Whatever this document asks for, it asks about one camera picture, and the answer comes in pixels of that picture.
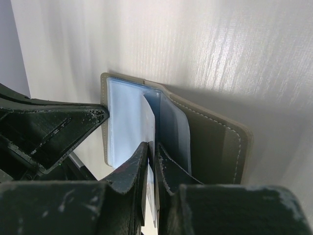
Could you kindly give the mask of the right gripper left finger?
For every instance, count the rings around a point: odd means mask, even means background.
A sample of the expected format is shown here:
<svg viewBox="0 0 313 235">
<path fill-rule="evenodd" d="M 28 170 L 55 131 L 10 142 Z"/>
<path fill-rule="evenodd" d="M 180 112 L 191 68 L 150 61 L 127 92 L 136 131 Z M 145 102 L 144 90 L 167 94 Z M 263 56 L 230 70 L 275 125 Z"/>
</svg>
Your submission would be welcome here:
<svg viewBox="0 0 313 235">
<path fill-rule="evenodd" d="M 0 186 L 3 235 L 138 235 L 145 223 L 149 145 L 100 181 Z"/>
</svg>

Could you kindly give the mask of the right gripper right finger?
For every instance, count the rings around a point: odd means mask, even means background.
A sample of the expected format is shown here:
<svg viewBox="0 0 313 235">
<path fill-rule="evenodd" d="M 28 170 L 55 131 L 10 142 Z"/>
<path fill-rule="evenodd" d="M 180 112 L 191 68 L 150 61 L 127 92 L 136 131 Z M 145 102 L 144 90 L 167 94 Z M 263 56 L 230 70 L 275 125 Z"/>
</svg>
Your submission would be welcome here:
<svg viewBox="0 0 313 235">
<path fill-rule="evenodd" d="M 160 235 L 310 235 L 296 199 L 276 186 L 205 185 L 159 144 L 154 159 Z"/>
</svg>

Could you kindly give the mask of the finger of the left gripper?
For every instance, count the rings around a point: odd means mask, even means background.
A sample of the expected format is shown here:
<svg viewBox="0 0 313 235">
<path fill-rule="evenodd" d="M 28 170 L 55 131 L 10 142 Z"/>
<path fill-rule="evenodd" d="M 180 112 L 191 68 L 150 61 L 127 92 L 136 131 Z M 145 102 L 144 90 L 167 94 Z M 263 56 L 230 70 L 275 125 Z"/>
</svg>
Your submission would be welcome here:
<svg viewBox="0 0 313 235">
<path fill-rule="evenodd" d="M 100 104 L 31 99 L 0 86 L 0 169 L 47 175 L 109 118 Z"/>
</svg>

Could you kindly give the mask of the grey card holder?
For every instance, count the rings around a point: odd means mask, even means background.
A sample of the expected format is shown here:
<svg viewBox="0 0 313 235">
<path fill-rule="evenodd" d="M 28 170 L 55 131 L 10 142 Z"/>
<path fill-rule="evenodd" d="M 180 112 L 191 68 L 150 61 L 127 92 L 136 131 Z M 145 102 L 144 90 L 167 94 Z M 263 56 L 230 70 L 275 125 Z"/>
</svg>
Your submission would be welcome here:
<svg viewBox="0 0 313 235">
<path fill-rule="evenodd" d="M 252 133 L 242 124 L 169 91 L 122 74 L 100 76 L 110 117 L 102 128 L 105 162 L 121 166 L 142 141 L 160 144 L 184 171 L 204 184 L 241 184 Z"/>
</svg>

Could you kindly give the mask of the white credit card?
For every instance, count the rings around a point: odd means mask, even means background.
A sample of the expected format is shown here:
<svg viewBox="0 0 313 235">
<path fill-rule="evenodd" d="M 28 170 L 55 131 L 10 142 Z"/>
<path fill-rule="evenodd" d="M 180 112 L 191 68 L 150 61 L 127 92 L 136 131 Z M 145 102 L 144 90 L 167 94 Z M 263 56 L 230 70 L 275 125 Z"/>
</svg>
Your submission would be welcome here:
<svg viewBox="0 0 313 235">
<path fill-rule="evenodd" d="M 150 205 L 151 216 L 153 225 L 157 228 L 157 212 L 155 206 L 155 185 L 154 185 L 154 173 L 153 173 L 153 158 L 155 155 L 155 116 L 152 108 L 145 97 L 141 98 L 143 127 L 142 134 L 143 140 L 148 143 L 148 175 L 147 175 L 147 198 Z"/>
</svg>

